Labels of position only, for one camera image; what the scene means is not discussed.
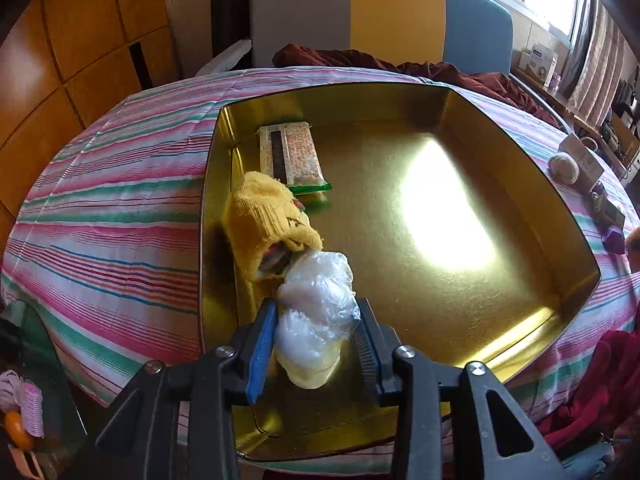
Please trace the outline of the white plastic bag bundle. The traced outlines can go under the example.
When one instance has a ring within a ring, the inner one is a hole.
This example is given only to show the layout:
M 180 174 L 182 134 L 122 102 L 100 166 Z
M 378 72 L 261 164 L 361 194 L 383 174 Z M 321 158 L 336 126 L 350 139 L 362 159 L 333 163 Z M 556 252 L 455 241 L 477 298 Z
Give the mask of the white plastic bag bundle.
M 360 320 L 353 281 L 341 252 L 304 252 L 284 274 L 274 351 L 297 387 L 323 387 L 340 364 L 343 344 Z

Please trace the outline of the yellow knitted sock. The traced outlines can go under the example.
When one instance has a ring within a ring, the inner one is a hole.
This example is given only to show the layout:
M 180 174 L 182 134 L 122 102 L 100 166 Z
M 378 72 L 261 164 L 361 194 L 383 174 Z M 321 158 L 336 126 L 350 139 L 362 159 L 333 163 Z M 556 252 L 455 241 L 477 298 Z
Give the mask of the yellow knitted sock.
M 320 234 L 281 182 L 249 171 L 233 189 L 222 213 L 222 227 L 243 278 L 258 282 L 273 272 L 260 270 L 269 249 L 283 244 L 290 252 L 323 248 Z

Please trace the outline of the cracker packet green edge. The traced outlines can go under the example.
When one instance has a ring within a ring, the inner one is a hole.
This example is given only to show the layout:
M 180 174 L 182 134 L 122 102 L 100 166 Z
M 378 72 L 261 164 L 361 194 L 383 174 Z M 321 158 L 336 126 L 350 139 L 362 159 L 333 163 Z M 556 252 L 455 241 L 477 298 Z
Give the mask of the cracker packet green edge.
M 263 174 L 282 183 L 294 195 L 323 193 L 332 188 L 324 178 L 308 122 L 262 126 L 256 136 Z

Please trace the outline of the green white carton box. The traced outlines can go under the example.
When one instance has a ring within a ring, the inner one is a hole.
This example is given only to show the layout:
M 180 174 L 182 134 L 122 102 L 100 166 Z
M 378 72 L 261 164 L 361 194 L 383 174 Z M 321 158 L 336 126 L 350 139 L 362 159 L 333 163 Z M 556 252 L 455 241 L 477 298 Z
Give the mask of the green white carton box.
M 559 151 L 570 155 L 578 167 L 578 178 L 573 188 L 580 194 L 591 192 L 604 173 L 596 155 L 574 134 L 564 138 L 559 144 Z

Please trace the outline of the striped bed cover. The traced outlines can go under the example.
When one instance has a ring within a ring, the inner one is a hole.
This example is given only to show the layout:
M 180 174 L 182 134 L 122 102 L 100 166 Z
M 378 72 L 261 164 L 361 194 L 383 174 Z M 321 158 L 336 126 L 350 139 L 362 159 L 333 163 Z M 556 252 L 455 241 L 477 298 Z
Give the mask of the striped bed cover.
M 99 404 L 145 360 L 194 359 L 198 216 L 219 111 L 279 91 L 395 80 L 365 68 L 254 68 L 127 96 L 47 157 L 2 236 L 2 299 L 37 309 L 67 377 Z M 601 281 L 509 387 L 544 429 L 614 434 L 639 411 L 639 278 L 604 250 L 579 196 L 568 188 L 561 196 Z

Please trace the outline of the gold metal tin tray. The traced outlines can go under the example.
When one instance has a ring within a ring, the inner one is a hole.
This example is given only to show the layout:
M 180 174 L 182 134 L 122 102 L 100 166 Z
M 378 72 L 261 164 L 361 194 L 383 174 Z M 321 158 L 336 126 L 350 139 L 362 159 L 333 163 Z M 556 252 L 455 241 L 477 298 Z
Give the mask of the gold metal tin tray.
M 253 284 L 221 226 L 258 129 L 310 125 L 330 190 L 304 205 L 323 246 L 344 254 L 356 294 L 432 360 L 486 363 L 501 380 L 558 338 L 601 272 L 547 174 L 469 98 L 434 84 L 328 84 L 224 106 L 201 213 L 202 341 L 254 320 L 276 282 Z

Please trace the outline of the purple small object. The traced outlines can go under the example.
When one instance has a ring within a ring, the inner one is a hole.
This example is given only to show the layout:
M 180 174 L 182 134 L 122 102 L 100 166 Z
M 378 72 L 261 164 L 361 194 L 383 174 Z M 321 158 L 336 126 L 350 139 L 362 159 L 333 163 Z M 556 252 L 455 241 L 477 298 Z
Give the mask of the purple small object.
M 610 254 L 625 255 L 626 243 L 623 230 L 618 226 L 608 226 L 602 235 L 604 249 Z

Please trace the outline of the white fluffy ball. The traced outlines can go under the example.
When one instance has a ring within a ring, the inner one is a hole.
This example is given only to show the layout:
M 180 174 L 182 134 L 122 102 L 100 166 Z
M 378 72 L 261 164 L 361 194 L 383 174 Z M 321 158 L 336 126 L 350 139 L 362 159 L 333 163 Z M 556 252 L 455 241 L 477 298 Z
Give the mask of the white fluffy ball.
M 557 152 L 549 158 L 548 171 L 553 181 L 564 185 L 575 184 L 580 174 L 577 162 L 564 152 Z

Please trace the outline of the wooden side desk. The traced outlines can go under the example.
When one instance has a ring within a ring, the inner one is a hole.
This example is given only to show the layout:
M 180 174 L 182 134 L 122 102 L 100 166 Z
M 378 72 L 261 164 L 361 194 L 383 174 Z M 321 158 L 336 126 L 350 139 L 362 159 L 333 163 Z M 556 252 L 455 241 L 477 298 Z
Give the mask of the wooden side desk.
M 562 124 L 567 132 L 574 132 L 576 136 L 589 136 L 598 144 L 598 150 L 605 161 L 612 167 L 614 174 L 623 186 L 628 185 L 639 173 L 639 139 L 615 113 L 611 113 L 610 120 L 600 127 L 595 127 L 586 121 L 572 107 L 567 99 L 558 92 L 536 81 L 535 78 L 514 70 L 511 74 L 513 81 L 528 92 L 537 102 L 544 103 L 548 110 L 552 110 L 556 120 Z

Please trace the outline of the dark red blanket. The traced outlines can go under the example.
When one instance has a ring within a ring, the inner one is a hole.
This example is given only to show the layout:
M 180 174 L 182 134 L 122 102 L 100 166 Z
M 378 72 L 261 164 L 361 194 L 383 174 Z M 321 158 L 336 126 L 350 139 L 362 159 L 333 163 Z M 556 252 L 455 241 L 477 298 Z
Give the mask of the dark red blanket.
M 288 66 L 368 68 L 369 70 L 385 70 L 394 74 L 425 77 L 432 81 L 453 84 L 462 89 L 479 93 L 519 110 L 524 110 L 552 127 L 561 127 L 560 122 L 548 110 L 545 110 L 532 96 L 503 73 L 490 72 L 469 75 L 447 62 L 405 62 L 394 65 L 358 50 L 316 50 L 299 44 L 287 44 L 280 49 L 273 55 L 272 64 L 277 68 Z

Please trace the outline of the white appliance box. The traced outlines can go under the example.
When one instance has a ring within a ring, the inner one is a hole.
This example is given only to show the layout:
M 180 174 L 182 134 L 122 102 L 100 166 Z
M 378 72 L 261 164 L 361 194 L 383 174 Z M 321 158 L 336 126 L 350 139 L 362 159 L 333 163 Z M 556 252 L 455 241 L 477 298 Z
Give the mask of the white appliance box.
M 536 79 L 544 87 L 552 81 L 558 55 L 544 44 L 534 44 L 528 51 L 522 51 L 518 69 Z

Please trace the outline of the pink patterned curtain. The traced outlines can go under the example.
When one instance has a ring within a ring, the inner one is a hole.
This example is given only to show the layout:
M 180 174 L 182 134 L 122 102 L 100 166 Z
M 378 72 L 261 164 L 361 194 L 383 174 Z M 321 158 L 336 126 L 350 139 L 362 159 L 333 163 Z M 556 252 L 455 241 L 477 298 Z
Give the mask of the pink patterned curtain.
M 577 0 L 560 92 L 591 127 L 602 125 L 613 104 L 626 47 L 626 38 L 600 0 Z

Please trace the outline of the wooden wardrobe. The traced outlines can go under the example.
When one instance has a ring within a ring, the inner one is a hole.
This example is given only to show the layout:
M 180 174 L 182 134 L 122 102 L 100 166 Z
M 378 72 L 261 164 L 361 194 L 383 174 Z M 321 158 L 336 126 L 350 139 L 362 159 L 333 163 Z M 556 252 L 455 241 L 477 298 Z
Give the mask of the wooden wardrobe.
M 1 235 L 67 142 L 181 74 L 165 0 L 32 0 L 1 44 Z

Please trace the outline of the grey yellow blue headboard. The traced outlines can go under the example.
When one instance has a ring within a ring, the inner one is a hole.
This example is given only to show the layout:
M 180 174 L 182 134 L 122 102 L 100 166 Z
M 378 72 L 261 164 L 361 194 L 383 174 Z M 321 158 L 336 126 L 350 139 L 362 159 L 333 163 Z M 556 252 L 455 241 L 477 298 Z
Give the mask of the grey yellow blue headboard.
M 250 0 L 253 62 L 287 44 L 358 50 L 398 65 L 447 62 L 460 72 L 511 70 L 511 14 L 494 0 Z

